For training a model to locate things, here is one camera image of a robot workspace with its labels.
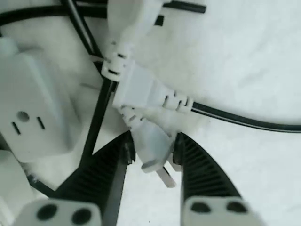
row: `black cable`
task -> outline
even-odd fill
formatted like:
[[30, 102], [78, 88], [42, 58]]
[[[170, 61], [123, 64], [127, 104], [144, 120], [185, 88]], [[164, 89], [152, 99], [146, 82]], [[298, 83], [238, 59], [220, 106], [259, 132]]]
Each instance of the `black cable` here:
[[258, 121], [254, 119], [245, 118], [239, 115], [235, 115], [232, 113], [224, 112], [196, 102], [193, 103], [191, 111], [212, 118], [216, 118], [219, 120], [223, 120], [237, 125], [247, 126], [255, 129], [262, 129], [267, 131], [283, 132], [283, 133], [301, 133], [301, 125], [284, 125], [284, 124]]
[[103, 55], [101, 54], [100, 49], [88, 28], [84, 16], [79, 12], [77, 3], [73, 0], [61, 0], [61, 3], [67, 9], [68, 16], [88, 54], [102, 58]]
[[[93, 18], [107, 18], [107, 8], [104, 6], [79, 6], [79, 12], [86, 17]], [[63, 6], [42, 6], [22, 8], [17, 10], [8, 11], [0, 14], [0, 26], [7, 25], [13, 22], [46, 17], [46, 16], [67, 16], [67, 10]], [[164, 16], [159, 15], [155, 25], [163, 26]]]
[[[61, 0], [64, 7], [68, 10], [68, 15], [74, 25], [76, 31], [78, 32], [80, 39], [83, 43], [86, 43], [85, 47], [89, 54], [93, 54], [98, 57], [102, 57], [100, 49], [87, 26], [83, 15], [79, 12], [79, 7], [75, 0]], [[99, 74], [101, 75], [102, 65], [95, 64]], [[84, 146], [83, 153], [81, 155], [80, 163], [81, 166], [87, 160], [89, 160], [93, 154], [93, 150], [96, 144], [96, 140], [99, 134], [99, 130], [103, 123], [103, 118], [105, 111], [108, 106], [108, 102], [111, 96], [111, 93], [116, 86], [116, 82], [113, 82], [107, 78], [103, 78], [103, 84], [99, 92], [97, 104], [94, 110], [92, 121], [90, 124], [88, 136]]]
[[186, 11], [195, 12], [195, 13], [205, 13], [206, 12], [206, 6], [183, 2], [183, 1], [172, 1], [170, 3], [164, 4], [163, 7], [174, 8], [174, 9], [179, 9], [179, 10], [186, 10]]
[[[108, 0], [77, 0], [77, 1], [92, 3], [92, 4], [108, 4]], [[206, 12], [206, 6], [183, 2], [183, 1], [171, 1], [170, 3], [164, 4], [163, 7], [185, 10], [185, 11], [195, 12], [195, 13]]]
[[47, 185], [40, 182], [39, 180], [37, 180], [37, 178], [30, 175], [27, 177], [27, 179], [28, 179], [28, 182], [31, 185], [31, 187], [37, 189], [39, 192], [41, 192], [42, 194], [44, 194], [45, 196], [47, 196], [49, 198], [55, 198], [55, 191], [52, 190]]
[[98, 133], [99, 133], [100, 127], [103, 122], [105, 110], [106, 110], [108, 102], [110, 100], [111, 92], [114, 90], [114, 86], [115, 86], [115, 83], [111, 82], [111, 80], [109, 80], [107, 78], [103, 79], [103, 85], [99, 92], [97, 104], [96, 104], [96, 107], [94, 110], [90, 129], [89, 129], [88, 136], [86, 139], [84, 151], [81, 156], [81, 160], [80, 160], [80, 164], [79, 164], [80, 166], [83, 165], [86, 162], [86, 160], [88, 160], [93, 154], [93, 150], [94, 150], [94, 147], [96, 144]]

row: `metal prong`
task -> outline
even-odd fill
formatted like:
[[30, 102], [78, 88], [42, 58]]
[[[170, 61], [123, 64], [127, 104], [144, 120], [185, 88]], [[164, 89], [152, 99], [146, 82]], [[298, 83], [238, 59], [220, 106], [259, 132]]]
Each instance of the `metal prong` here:
[[166, 185], [166, 187], [172, 188], [175, 187], [176, 183], [174, 179], [170, 176], [169, 172], [165, 169], [165, 167], [157, 170], [157, 174]]
[[168, 162], [176, 172], [180, 172], [182, 170], [182, 166], [174, 164], [173, 161], [174, 155], [171, 153], [170, 156], [168, 157]]

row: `electrical outlet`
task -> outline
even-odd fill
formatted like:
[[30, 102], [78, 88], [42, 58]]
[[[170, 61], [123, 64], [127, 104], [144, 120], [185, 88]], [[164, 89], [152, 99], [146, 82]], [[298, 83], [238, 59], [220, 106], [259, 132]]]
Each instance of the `electrical outlet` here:
[[58, 199], [26, 205], [13, 226], [101, 226], [99, 208], [88, 202]]
[[43, 52], [19, 52], [1, 38], [0, 74], [0, 131], [16, 158], [32, 162], [71, 151], [80, 123]]

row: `white connector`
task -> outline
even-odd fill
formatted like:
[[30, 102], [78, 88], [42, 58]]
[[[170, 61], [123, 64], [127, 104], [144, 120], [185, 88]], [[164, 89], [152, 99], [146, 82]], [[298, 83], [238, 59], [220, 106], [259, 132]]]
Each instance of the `white connector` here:
[[144, 118], [134, 108], [122, 107], [120, 113], [130, 128], [135, 151], [143, 163], [143, 172], [156, 171], [167, 187], [174, 187], [175, 182], [164, 165], [173, 151], [175, 136], [167, 135], [162, 128]]
[[166, 87], [153, 73], [132, 59], [134, 46], [151, 30], [164, 3], [171, 0], [109, 0], [110, 46], [102, 75], [118, 81], [113, 107], [123, 115], [130, 128], [135, 151], [145, 173], [156, 171], [167, 187], [175, 182], [164, 168], [173, 150], [175, 136], [139, 115], [135, 108], [164, 107], [190, 112], [193, 100]]
[[171, 0], [109, 0], [110, 46], [107, 48], [102, 75], [120, 81], [133, 47], [149, 32], [164, 3]]
[[0, 74], [0, 131], [16, 158], [32, 162], [71, 151], [81, 126], [43, 52], [20, 52], [1, 38]]
[[134, 60], [128, 64], [113, 100], [116, 108], [164, 107], [181, 113], [190, 112], [192, 105], [191, 97], [168, 88], [150, 70], [139, 66]]

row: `ribbed black plastic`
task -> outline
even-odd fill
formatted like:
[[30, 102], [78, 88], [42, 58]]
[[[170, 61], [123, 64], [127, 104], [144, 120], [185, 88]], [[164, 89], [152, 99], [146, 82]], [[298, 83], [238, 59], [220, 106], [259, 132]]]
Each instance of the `ribbed black plastic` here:
[[56, 198], [95, 203], [101, 210], [103, 225], [116, 224], [128, 164], [128, 142], [132, 142], [129, 131], [100, 149], [60, 185]]
[[237, 189], [213, 158], [189, 136], [179, 133], [183, 166], [183, 197], [239, 196]]

